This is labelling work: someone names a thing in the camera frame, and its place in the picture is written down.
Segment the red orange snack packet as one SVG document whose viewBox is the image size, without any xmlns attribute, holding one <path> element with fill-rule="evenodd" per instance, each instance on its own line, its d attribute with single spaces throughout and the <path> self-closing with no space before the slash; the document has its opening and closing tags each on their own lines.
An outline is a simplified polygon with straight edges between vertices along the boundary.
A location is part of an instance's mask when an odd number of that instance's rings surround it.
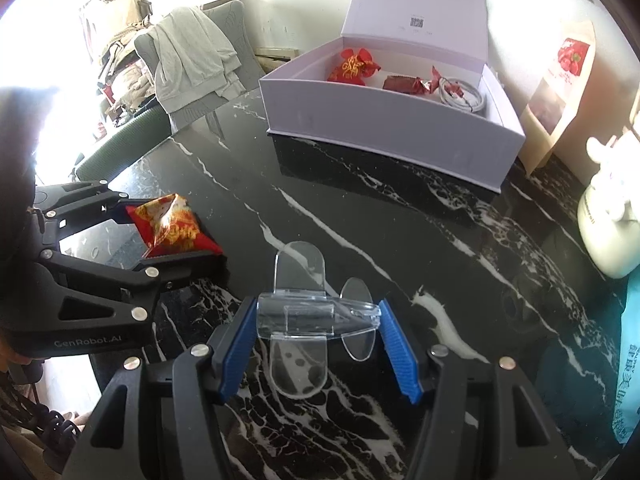
<svg viewBox="0 0 640 480">
<path fill-rule="evenodd" d="M 181 195 L 165 195 L 139 206 L 127 206 L 146 246 L 145 258 L 184 252 L 212 252 L 222 256 L 222 248 L 200 227 L 195 212 Z"/>
</svg>

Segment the red cartoon face snack packet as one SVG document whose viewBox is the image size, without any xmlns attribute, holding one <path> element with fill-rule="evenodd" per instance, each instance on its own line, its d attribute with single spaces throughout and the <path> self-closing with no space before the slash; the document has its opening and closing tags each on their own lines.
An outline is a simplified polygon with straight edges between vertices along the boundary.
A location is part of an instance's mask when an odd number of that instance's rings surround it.
<svg viewBox="0 0 640 480">
<path fill-rule="evenodd" d="M 340 55 L 341 62 L 329 73 L 329 82 L 364 86 L 366 80 L 374 76 L 381 66 L 372 58 L 367 49 L 345 49 Z"/>
</svg>

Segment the small red candy packet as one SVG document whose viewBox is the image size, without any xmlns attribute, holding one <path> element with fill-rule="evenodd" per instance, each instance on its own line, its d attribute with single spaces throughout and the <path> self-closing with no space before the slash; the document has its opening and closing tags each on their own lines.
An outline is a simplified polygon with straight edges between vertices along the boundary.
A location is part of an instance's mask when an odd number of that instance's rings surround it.
<svg viewBox="0 0 640 480">
<path fill-rule="evenodd" d="M 462 99 L 464 97 L 464 92 L 460 84 L 456 84 L 442 76 L 435 66 L 431 68 L 431 79 L 429 81 L 423 81 L 422 86 L 428 94 L 439 91 L 442 96 L 450 96 L 450 98 L 456 96 Z"/>
</svg>

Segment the dark red Kiss snack packet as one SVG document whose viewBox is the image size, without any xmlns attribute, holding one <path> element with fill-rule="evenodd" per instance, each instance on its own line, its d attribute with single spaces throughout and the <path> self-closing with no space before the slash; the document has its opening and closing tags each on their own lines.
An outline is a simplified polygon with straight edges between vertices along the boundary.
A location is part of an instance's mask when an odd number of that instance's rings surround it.
<svg viewBox="0 0 640 480">
<path fill-rule="evenodd" d="M 420 77 L 387 76 L 383 89 L 409 96 L 424 96 L 426 88 Z"/>
</svg>

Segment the dark green chair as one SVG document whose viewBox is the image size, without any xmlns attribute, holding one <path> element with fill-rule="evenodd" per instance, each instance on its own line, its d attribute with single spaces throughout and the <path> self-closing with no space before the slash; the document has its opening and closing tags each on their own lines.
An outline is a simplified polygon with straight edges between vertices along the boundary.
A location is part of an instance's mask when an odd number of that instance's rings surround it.
<svg viewBox="0 0 640 480">
<path fill-rule="evenodd" d="M 75 169 L 79 181 L 111 181 L 139 158 L 171 135 L 163 107 L 146 110 L 118 128 L 93 154 Z"/>
</svg>

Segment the white cloth garment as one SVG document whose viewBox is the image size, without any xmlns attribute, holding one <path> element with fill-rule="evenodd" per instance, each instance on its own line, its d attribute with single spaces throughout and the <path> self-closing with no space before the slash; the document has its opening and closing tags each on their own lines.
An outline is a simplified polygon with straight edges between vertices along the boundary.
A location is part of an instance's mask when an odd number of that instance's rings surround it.
<svg viewBox="0 0 640 480">
<path fill-rule="evenodd" d="M 242 67 L 238 52 L 201 10 L 175 10 L 149 36 L 158 57 L 156 96 L 166 112 L 178 112 L 211 93 L 231 101 L 245 92 L 236 73 Z"/>
</svg>

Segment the light blue plastic bag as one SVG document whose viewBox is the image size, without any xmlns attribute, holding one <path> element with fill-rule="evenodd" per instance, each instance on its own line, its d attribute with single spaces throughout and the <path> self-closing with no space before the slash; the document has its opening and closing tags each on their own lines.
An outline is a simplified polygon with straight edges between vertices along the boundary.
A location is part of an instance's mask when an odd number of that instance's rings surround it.
<svg viewBox="0 0 640 480">
<path fill-rule="evenodd" d="M 626 444 L 639 422 L 640 378 L 640 286 L 639 270 L 629 275 L 625 310 L 620 318 L 620 364 L 612 429 L 616 440 Z"/>
</svg>

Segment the cream cartoon electric kettle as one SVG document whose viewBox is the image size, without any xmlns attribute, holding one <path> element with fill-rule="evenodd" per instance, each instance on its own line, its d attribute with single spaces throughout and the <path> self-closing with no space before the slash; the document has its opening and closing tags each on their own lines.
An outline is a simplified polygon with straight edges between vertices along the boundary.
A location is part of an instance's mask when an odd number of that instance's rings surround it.
<svg viewBox="0 0 640 480">
<path fill-rule="evenodd" d="M 639 137 L 590 138 L 587 154 L 599 170 L 578 203 L 579 232 L 596 267 L 623 278 L 639 265 Z"/>
</svg>

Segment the white open gift box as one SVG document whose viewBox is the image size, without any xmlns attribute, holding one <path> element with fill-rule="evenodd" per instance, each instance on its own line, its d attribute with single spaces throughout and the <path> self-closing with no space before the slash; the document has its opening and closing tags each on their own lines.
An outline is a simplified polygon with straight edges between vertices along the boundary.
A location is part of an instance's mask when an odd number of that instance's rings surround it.
<svg viewBox="0 0 640 480">
<path fill-rule="evenodd" d="M 364 86 L 329 82 L 345 49 L 367 49 L 381 69 Z M 409 96 L 387 76 L 460 84 Z M 498 191 L 524 144 L 514 109 L 488 65 L 486 0 L 352 0 L 341 35 L 260 81 L 268 130 L 359 148 Z"/>
</svg>

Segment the kraft hawthorn snack pouch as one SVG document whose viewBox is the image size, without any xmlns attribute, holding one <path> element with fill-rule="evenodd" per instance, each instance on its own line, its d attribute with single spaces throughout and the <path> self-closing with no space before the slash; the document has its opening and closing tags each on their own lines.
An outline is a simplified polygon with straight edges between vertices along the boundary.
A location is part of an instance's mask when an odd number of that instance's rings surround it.
<svg viewBox="0 0 640 480">
<path fill-rule="evenodd" d="M 526 139 L 518 158 L 528 176 L 544 166 L 576 117 L 596 50 L 592 21 L 574 18 L 556 32 L 544 52 L 539 84 L 520 116 Z"/>
</svg>

